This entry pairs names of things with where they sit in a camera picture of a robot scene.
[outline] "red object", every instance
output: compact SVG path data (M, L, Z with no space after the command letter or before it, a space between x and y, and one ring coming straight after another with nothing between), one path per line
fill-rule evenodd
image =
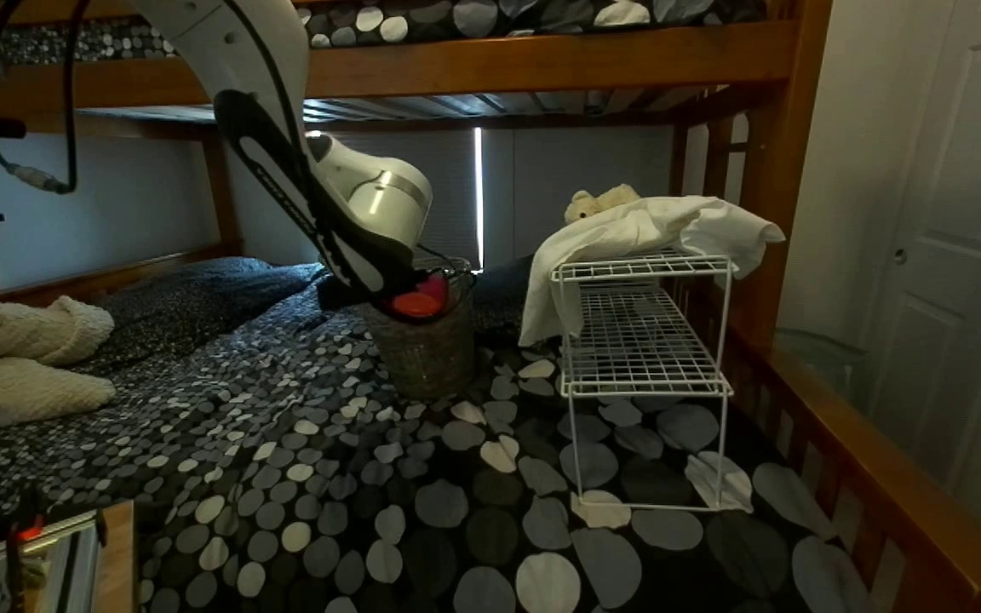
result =
M32 529L17 531L17 542L37 542L46 533L46 520L37 516Z
M438 305L449 303L449 283L446 283L446 274L427 274L427 279L419 283L419 293L429 293Z
M410 319L433 319L442 312L442 303L429 293L400 293L391 299L391 308L410 317Z

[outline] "white door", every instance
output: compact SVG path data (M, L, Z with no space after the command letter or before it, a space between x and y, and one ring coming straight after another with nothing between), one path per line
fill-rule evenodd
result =
M869 414L981 516L981 0L955 0L903 203Z

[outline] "wooden bed post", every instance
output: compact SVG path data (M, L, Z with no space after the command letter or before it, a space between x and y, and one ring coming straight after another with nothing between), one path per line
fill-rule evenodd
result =
M684 171L688 171L688 127L671 122L667 193L684 193Z
M220 137L203 137L203 164L209 164L209 182L211 182L211 203L215 203L215 221L217 221L217 240L230 252L247 252L242 223L240 223L240 209L232 197L230 182L230 157Z
M708 146L704 146L702 191L727 197L731 117L712 119L712 122L704 127L704 137L708 137Z
M819 96L819 70L829 36L831 0L798 4L798 50L792 83L771 101L751 107L753 146L747 159L744 203L788 233L793 233L793 211L800 193L800 164ZM779 293L785 293L788 245L771 247L764 265L737 287L731 328L755 348L772 344Z

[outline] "bottom bunk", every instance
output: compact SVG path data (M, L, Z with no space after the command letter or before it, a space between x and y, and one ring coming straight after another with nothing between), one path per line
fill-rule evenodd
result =
M0 520L24 485L133 501L146 610L981 610L981 531L779 357L731 339L751 514L616 504L698 501L716 414L663 397L580 407L605 491L580 501L564 400L510 348L521 274L477 287L477 380L410 400L317 268L251 268L104 299L119 337L86 372L119 397L0 430Z

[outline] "pillow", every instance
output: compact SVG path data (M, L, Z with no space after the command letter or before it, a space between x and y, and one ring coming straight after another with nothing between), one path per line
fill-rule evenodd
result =
M322 273L322 263L270 265L258 260L215 260L165 273L99 299L99 305L113 312L115 331L82 366L113 374L151 357L184 357L274 303L315 287Z
M0 357L0 426L92 413L115 395L113 380L47 366L32 357Z

